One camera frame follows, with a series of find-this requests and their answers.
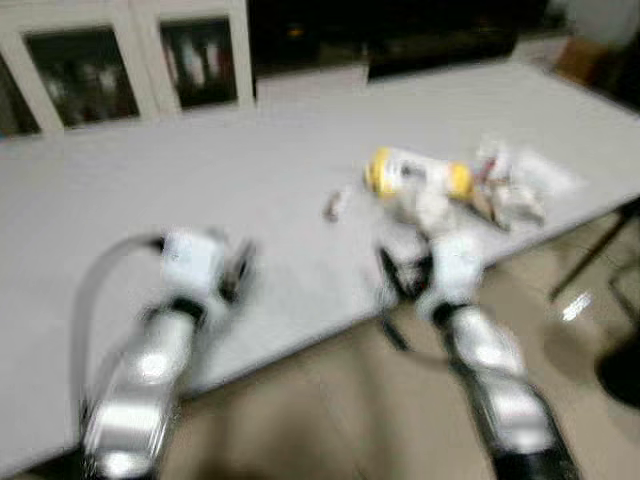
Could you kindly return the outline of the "white bottle with yellow ends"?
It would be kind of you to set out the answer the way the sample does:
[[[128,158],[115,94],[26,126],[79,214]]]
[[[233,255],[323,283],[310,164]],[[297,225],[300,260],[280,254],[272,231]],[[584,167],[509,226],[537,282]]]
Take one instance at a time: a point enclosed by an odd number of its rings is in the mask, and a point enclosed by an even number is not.
[[[448,163],[403,148],[379,147],[366,165],[364,183],[380,198],[419,187],[439,189],[449,197],[462,198],[474,188],[474,174],[465,164]]]

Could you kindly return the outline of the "black round rubbish bin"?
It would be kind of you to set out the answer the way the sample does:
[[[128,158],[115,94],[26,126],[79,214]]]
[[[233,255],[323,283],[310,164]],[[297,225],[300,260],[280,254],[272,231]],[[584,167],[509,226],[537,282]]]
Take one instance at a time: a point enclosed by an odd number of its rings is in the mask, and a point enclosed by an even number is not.
[[[640,408],[639,348],[639,332],[632,332],[603,353],[595,365],[596,380],[604,392],[632,410]]]

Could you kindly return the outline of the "brown cardboard box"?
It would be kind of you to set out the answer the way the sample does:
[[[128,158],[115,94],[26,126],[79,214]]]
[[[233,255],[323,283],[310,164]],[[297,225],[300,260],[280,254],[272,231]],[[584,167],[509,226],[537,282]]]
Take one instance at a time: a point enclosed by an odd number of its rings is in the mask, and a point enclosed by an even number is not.
[[[589,38],[571,36],[564,41],[552,72],[576,84],[588,86],[596,77],[600,65],[611,55],[611,49]]]

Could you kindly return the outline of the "crumpled paper and plastic trash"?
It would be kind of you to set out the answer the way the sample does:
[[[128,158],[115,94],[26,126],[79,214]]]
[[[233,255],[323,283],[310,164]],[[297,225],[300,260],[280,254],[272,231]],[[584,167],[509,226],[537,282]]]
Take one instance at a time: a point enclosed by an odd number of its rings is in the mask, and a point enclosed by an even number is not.
[[[518,223],[543,227],[549,202],[586,184],[581,175],[535,148],[499,137],[481,138],[475,159],[471,191],[463,204],[500,230]]]

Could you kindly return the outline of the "black flat screen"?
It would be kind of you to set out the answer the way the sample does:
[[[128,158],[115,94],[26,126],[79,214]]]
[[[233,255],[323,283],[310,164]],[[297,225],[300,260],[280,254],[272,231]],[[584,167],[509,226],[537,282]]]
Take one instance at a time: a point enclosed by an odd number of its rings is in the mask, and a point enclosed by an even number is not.
[[[550,0],[246,0],[256,77],[365,64],[372,77],[504,58]]]

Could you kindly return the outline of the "white cabinet with glass doors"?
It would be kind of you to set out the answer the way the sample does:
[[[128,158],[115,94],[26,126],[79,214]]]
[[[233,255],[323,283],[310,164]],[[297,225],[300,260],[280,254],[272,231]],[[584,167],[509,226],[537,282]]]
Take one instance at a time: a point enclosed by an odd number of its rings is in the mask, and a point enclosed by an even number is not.
[[[251,110],[253,91],[248,0],[0,0],[0,65],[12,73],[20,100],[32,111],[36,137],[61,136],[60,118],[26,45],[27,35],[64,35],[109,29],[122,55],[124,78],[140,114],[136,123],[165,122],[187,114],[168,74],[161,27],[187,20],[227,20],[236,96],[193,114]]]

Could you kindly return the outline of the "black table leg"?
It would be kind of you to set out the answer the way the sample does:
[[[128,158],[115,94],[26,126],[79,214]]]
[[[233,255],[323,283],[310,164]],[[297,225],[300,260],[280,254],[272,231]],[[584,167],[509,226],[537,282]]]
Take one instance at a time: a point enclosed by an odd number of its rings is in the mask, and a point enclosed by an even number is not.
[[[582,256],[566,275],[562,276],[562,278],[558,280],[556,285],[552,288],[552,291],[548,294],[548,301],[556,302],[558,298],[561,297],[561,294],[566,291],[566,289],[570,287],[570,285],[575,282],[575,280],[579,278],[579,276],[584,273],[584,271],[588,269],[589,266],[598,259],[598,257],[603,255],[605,250],[607,250],[607,248],[611,246],[611,243],[614,242],[614,239],[620,236],[622,230],[628,227],[631,223],[634,223],[637,216],[639,216],[639,211],[640,198],[635,198],[635,200],[627,202],[626,205],[618,207],[618,209],[616,209],[617,219],[614,221],[612,227],[609,228],[607,232],[605,232],[603,236],[593,244],[593,246],[590,247],[588,253]]]

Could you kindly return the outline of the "small crumpled wrapper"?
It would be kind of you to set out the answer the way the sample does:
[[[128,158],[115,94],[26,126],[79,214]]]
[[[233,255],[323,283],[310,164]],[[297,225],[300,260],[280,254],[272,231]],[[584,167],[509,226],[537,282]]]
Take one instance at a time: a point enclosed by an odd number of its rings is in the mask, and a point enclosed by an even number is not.
[[[329,221],[329,223],[335,223],[340,220],[340,216],[343,215],[343,211],[346,210],[348,204],[349,188],[343,187],[334,189],[330,192],[330,195],[326,197],[323,219]]]

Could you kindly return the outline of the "crumpled white tissue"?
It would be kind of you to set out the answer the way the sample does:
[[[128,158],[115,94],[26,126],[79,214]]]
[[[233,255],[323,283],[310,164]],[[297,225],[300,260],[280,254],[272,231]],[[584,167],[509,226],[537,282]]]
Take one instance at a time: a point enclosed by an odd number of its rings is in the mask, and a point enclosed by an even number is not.
[[[420,230],[425,236],[442,236],[458,227],[451,200],[431,189],[403,192],[393,206],[398,219]]]

